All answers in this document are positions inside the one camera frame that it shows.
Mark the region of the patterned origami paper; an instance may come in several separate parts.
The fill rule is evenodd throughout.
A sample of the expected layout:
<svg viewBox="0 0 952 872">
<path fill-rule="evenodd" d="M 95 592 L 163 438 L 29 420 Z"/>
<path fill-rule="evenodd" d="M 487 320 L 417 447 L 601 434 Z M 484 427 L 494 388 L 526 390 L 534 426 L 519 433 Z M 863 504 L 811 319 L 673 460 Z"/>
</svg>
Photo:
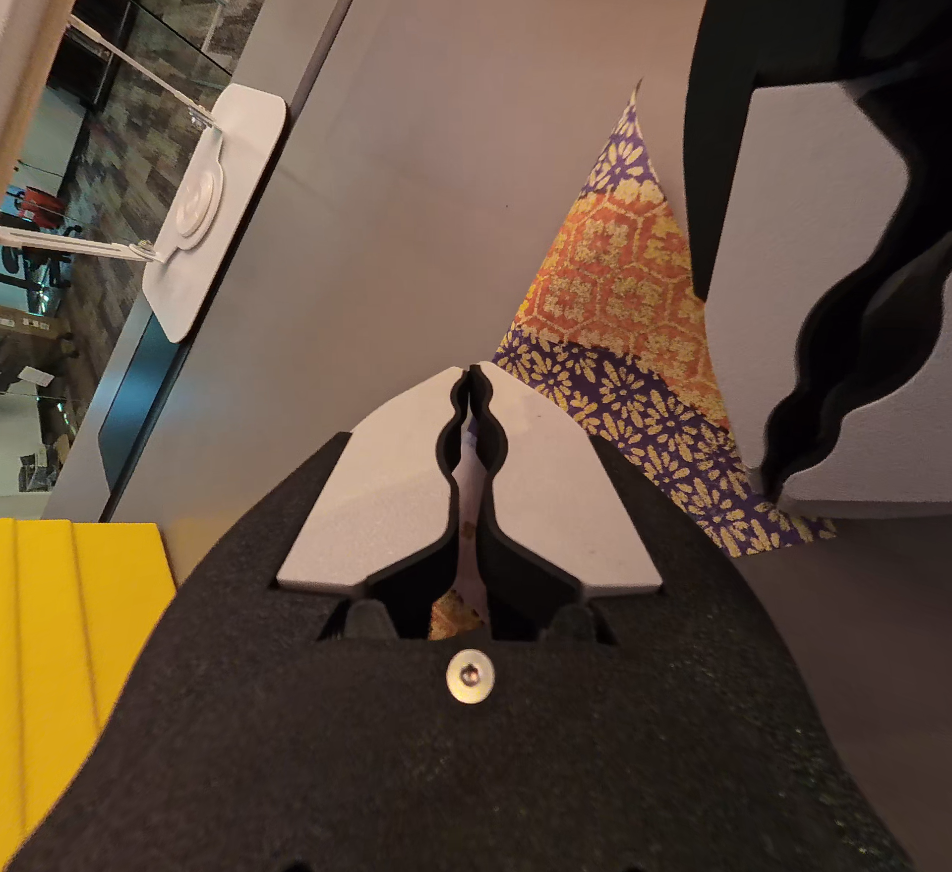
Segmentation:
<svg viewBox="0 0 952 872">
<path fill-rule="evenodd" d="M 549 247 L 495 365 L 613 444 L 734 559 L 836 537 L 744 470 L 708 353 L 686 236 L 633 90 Z"/>
</svg>

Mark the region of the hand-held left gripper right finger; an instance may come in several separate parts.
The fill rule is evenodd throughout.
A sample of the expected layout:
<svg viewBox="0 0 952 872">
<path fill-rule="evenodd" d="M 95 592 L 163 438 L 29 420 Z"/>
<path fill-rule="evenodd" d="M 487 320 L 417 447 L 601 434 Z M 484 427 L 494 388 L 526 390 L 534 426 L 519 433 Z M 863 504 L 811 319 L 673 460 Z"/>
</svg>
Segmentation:
<svg viewBox="0 0 952 872">
<path fill-rule="evenodd" d="M 493 640 L 538 640 L 558 614 L 655 596 L 662 578 L 604 450 L 500 366 L 470 366 L 469 523 Z"/>
</svg>

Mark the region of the yellow plastic bin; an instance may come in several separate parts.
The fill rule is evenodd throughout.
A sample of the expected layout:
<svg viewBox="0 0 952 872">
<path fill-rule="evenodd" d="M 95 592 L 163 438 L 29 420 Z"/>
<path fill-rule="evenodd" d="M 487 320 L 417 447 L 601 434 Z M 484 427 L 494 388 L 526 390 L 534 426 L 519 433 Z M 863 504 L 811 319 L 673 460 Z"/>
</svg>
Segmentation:
<svg viewBox="0 0 952 872">
<path fill-rule="evenodd" d="M 2 519 L 2 866 L 89 758 L 175 593 L 153 523 Z"/>
</svg>

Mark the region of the black office chair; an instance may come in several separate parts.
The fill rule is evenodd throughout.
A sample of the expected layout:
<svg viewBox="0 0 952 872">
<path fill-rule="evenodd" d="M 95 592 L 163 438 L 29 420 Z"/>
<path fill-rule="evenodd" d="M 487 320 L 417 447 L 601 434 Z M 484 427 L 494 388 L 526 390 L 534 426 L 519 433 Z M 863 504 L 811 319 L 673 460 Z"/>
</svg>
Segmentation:
<svg viewBox="0 0 952 872">
<path fill-rule="evenodd" d="M 54 233 L 63 216 L 30 198 L 28 188 L 8 187 L 2 199 L 2 226 L 31 233 Z M 72 286 L 72 257 L 68 254 L 26 249 L 18 252 L 30 283 L 45 283 L 56 290 Z"/>
</svg>

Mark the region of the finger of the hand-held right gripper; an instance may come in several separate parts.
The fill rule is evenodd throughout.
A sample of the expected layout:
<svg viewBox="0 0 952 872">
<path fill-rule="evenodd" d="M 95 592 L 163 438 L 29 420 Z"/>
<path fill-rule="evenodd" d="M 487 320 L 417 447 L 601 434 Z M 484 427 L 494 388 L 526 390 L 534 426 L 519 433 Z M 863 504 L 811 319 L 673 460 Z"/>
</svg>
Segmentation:
<svg viewBox="0 0 952 872">
<path fill-rule="evenodd" d="M 950 231 L 807 350 L 774 412 L 767 488 L 791 511 L 950 510 Z"/>
<path fill-rule="evenodd" d="M 922 252 L 921 80 L 760 89 L 706 305 L 710 356 L 752 482 L 768 428 L 806 389 L 807 350 Z"/>
</svg>

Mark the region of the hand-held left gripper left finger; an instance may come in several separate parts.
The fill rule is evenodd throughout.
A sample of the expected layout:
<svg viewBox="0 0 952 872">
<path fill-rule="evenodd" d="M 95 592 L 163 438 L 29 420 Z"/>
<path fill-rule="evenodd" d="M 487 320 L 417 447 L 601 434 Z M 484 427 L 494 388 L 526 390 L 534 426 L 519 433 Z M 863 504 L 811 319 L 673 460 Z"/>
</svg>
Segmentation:
<svg viewBox="0 0 952 872">
<path fill-rule="evenodd" d="M 398 635 L 425 640 L 457 575 L 469 372 L 450 366 L 345 433 L 276 575 L 284 590 L 376 600 Z"/>
</svg>

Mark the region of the white metal document stand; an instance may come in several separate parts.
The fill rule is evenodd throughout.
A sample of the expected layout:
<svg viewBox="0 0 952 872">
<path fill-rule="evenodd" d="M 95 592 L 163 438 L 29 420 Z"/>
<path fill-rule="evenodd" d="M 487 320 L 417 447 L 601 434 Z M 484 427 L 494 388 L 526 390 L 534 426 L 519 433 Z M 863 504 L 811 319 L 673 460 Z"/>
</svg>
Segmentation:
<svg viewBox="0 0 952 872">
<path fill-rule="evenodd" d="M 181 343 L 192 331 L 243 226 L 284 133 L 288 107 L 278 96 L 232 83 L 208 109 L 108 42 L 72 10 L 65 32 L 68 29 L 173 96 L 202 132 L 154 241 L 125 246 L 2 226 L 2 246 L 144 262 L 143 292 L 149 308 L 165 337 Z"/>
</svg>

